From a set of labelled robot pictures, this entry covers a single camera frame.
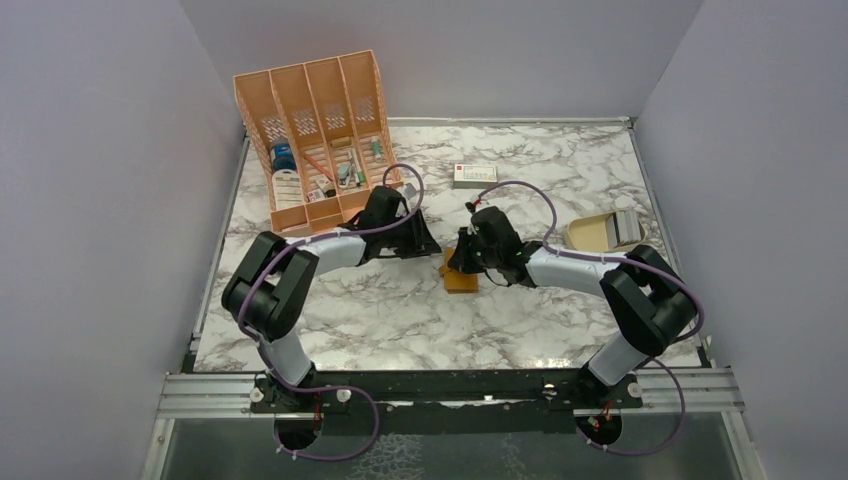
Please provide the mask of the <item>yellow leather card holder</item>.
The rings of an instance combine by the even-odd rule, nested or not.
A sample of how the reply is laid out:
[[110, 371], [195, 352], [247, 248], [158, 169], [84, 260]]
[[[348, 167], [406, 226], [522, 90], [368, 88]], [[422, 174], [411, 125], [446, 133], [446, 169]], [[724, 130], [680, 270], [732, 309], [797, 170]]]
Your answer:
[[439, 268], [443, 286], [449, 294], [476, 294], [479, 292], [479, 281], [476, 274], [465, 274], [448, 266], [448, 261], [454, 254], [455, 249], [445, 249], [444, 261]]

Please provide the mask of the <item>stack of grey cards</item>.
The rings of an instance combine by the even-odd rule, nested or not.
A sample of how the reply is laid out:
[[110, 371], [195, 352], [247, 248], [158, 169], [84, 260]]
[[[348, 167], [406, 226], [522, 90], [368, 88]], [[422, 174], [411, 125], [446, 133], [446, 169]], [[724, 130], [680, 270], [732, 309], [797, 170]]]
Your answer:
[[619, 210], [610, 214], [604, 227], [610, 249], [641, 243], [645, 237], [635, 210]]

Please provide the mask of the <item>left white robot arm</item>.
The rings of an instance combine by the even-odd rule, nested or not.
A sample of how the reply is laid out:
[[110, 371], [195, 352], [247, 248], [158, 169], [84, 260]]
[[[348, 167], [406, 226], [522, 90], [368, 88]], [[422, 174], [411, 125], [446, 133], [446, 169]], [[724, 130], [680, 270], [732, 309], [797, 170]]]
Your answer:
[[221, 305], [258, 343], [260, 355], [279, 379], [279, 401], [298, 411], [314, 397], [315, 386], [308, 378], [314, 364], [295, 332], [313, 279], [377, 258], [440, 252], [421, 212], [399, 191], [378, 186], [362, 211], [331, 231], [294, 241], [273, 232], [259, 234], [226, 285]]

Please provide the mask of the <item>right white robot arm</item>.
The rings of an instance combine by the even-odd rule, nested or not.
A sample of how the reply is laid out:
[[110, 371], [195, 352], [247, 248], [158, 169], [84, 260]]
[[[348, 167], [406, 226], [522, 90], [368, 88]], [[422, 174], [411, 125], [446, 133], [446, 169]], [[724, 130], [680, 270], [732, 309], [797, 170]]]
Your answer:
[[655, 249], [640, 245], [607, 256], [556, 251], [540, 240], [522, 240], [496, 207], [477, 211], [459, 230], [448, 265], [464, 274], [496, 270], [508, 285], [564, 288], [605, 299], [618, 331], [586, 362], [576, 383], [579, 398], [592, 407], [612, 399], [627, 374], [661, 355], [698, 314], [683, 282]]

